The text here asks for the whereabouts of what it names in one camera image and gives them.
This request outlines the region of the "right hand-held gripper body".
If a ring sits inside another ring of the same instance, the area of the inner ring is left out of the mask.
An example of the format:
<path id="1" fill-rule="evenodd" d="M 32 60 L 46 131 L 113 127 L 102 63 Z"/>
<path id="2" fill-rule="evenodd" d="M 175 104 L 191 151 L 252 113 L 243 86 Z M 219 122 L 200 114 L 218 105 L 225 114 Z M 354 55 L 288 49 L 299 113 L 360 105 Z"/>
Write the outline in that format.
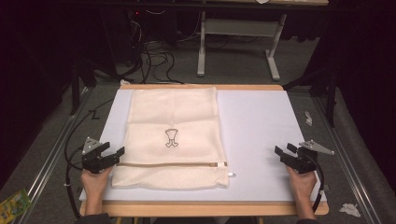
<path id="1" fill-rule="evenodd" d="M 299 174 L 313 172 L 318 169 L 319 152 L 328 155 L 335 154 L 333 150 L 330 150 L 313 140 L 301 142 L 298 148 L 298 153 L 292 153 L 291 155 L 293 157 L 292 161 L 283 163 L 296 170 Z"/>

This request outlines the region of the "person's right hand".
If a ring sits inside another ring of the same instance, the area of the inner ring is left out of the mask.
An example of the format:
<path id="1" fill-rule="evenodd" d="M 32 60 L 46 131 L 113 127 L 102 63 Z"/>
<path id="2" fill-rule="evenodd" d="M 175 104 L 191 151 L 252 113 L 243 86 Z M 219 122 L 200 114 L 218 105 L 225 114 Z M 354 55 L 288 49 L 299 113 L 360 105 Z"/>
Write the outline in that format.
<path id="1" fill-rule="evenodd" d="M 290 187 L 295 201 L 309 201 L 312 190 L 317 183 L 315 173 L 298 174 L 289 166 L 287 166 L 286 169 L 290 175 Z"/>

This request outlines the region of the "crumpled white paper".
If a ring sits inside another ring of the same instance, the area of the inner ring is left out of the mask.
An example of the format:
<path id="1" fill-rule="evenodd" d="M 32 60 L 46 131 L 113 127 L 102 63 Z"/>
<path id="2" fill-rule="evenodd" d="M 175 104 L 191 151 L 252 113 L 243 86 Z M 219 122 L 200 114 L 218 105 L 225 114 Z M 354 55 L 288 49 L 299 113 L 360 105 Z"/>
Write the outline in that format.
<path id="1" fill-rule="evenodd" d="M 353 217 L 361 217 L 361 214 L 359 210 L 357 209 L 356 204 L 352 203 L 344 203 L 342 207 L 339 209 L 340 212 L 346 213 L 348 215 L 351 215 Z"/>

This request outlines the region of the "white table mat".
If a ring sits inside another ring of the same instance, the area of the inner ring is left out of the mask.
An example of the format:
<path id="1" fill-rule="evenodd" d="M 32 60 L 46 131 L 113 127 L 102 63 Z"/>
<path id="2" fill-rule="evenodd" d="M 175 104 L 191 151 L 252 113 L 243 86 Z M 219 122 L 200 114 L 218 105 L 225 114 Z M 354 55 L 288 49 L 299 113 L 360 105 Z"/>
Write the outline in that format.
<path id="1" fill-rule="evenodd" d="M 230 177 L 226 188 L 106 188 L 107 201 L 290 202 L 289 174 L 275 147 L 304 141 L 285 91 L 219 90 L 221 141 Z"/>

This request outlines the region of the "black stand leg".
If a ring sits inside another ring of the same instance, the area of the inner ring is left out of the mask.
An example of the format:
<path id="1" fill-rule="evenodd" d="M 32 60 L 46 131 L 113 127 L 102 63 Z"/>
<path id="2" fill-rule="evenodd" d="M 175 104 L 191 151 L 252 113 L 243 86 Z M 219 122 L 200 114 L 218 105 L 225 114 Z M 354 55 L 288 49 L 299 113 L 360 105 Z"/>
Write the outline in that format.
<path id="1" fill-rule="evenodd" d="M 82 81 L 85 87 L 95 87 L 96 79 L 94 70 L 87 59 L 79 59 L 74 62 L 71 69 L 71 90 L 72 90 L 72 109 L 71 115 L 75 115 L 80 105 L 79 82 Z"/>
<path id="2" fill-rule="evenodd" d="M 313 72 L 307 73 L 302 77 L 294 79 L 290 83 L 282 86 L 285 91 L 291 90 L 296 86 L 302 86 L 310 83 L 310 94 L 314 97 L 319 97 L 325 94 L 327 96 L 325 117 L 328 123 L 333 127 L 333 112 L 336 105 L 335 91 L 336 91 L 336 77 L 337 73 L 331 68 L 319 68 Z"/>

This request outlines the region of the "metal floor rail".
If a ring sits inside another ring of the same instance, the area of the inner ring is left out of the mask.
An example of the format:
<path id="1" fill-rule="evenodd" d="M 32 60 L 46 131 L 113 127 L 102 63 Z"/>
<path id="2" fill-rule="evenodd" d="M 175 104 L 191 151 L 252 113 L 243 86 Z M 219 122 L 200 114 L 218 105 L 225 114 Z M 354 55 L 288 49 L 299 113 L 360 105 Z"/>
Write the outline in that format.
<path id="1" fill-rule="evenodd" d="M 337 131 L 326 118 L 325 106 L 318 97 L 314 97 L 312 101 L 315 105 L 315 108 L 319 112 L 320 118 L 323 120 L 326 129 L 330 134 L 330 137 L 335 147 L 335 155 L 337 159 L 341 162 L 341 167 L 346 175 L 348 184 L 351 187 L 353 194 L 355 195 L 364 219 L 367 221 L 367 224 L 383 224 L 379 218 L 378 213 L 375 211 L 366 187 L 364 187 L 355 168 L 353 167 L 352 160 L 347 155 L 346 149 L 344 148 Z"/>
<path id="2" fill-rule="evenodd" d="M 66 138 L 71 133 L 74 127 L 77 117 L 80 114 L 81 108 L 85 105 L 87 100 L 92 94 L 92 88 L 84 87 L 81 93 L 78 94 L 80 103 L 77 106 L 76 111 L 73 115 L 69 115 L 64 127 L 58 135 L 53 147 L 51 148 L 48 157 L 46 158 L 43 166 L 41 167 L 38 175 L 35 178 L 34 183 L 28 190 L 28 196 L 31 200 L 31 206 L 22 213 L 20 217 L 12 221 L 11 224 L 26 224 L 30 215 L 32 214 L 38 199 L 41 196 L 43 189 L 46 187 L 50 176 L 61 157 L 63 147 L 65 146 Z"/>

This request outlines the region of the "green printed packet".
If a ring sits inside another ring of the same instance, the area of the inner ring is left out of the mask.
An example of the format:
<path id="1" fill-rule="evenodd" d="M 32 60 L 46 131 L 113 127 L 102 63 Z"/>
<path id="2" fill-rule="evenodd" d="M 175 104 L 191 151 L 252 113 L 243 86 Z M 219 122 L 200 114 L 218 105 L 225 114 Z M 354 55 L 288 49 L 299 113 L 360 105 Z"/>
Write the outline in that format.
<path id="1" fill-rule="evenodd" d="M 0 224 L 9 224 L 22 215 L 32 202 L 26 189 L 20 189 L 0 203 Z"/>

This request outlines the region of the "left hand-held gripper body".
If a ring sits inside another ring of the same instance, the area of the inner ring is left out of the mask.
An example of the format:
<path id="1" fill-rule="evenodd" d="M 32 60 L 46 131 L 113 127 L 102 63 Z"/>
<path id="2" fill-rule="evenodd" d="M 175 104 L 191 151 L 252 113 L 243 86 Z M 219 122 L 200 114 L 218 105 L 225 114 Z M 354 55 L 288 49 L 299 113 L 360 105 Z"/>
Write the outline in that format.
<path id="1" fill-rule="evenodd" d="M 103 156 L 97 148 L 103 143 L 88 137 L 84 143 L 81 155 L 82 168 L 99 174 L 102 170 L 112 167 L 120 162 L 120 159 L 113 160 L 109 155 Z"/>

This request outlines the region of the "person's left hand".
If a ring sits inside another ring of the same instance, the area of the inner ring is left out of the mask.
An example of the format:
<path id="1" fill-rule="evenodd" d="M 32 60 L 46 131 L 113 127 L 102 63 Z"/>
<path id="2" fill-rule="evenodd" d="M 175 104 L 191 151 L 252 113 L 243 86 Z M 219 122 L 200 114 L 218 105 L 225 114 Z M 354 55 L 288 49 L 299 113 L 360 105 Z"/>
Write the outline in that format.
<path id="1" fill-rule="evenodd" d="M 99 174 L 93 174 L 88 170 L 82 171 L 81 182 L 85 189 L 87 200 L 99 201 L 102 199 L 111 171 L 112 167 L 102 170 Z"/>

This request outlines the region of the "white metal desk frame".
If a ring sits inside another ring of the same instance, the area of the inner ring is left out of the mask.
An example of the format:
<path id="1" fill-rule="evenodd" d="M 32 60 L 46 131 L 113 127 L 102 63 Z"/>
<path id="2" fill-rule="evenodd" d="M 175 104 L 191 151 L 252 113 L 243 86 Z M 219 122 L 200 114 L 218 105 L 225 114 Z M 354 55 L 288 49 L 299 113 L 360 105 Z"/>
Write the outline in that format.
<path id="1" fill-rule="evenodd" d="M 197 76 L 203 77 L 205 75 L 205 37 L 207 35 L 242 35 L 272 38 L 271 48 L 267 49 L 264 53 L 272 80 L 279 81 L 280 74 L 276 66 L 275 52 L 286 18 L 286 14 L 281 14 L 277 21 L 208 19 L 205 12 L 202 12 Z"/>

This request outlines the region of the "cream mesh laundry bag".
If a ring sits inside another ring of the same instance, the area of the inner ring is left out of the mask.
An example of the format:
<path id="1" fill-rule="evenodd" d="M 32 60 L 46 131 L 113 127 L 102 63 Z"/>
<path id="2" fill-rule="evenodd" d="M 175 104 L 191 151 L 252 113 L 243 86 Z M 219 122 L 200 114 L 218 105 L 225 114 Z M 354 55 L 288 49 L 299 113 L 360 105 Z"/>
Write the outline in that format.
<path id="1" fill-rule="evenodd" d="M 229 186 L 214 87 L 133 91 L 123 146 L 113 170 L 116 188 Z"/>

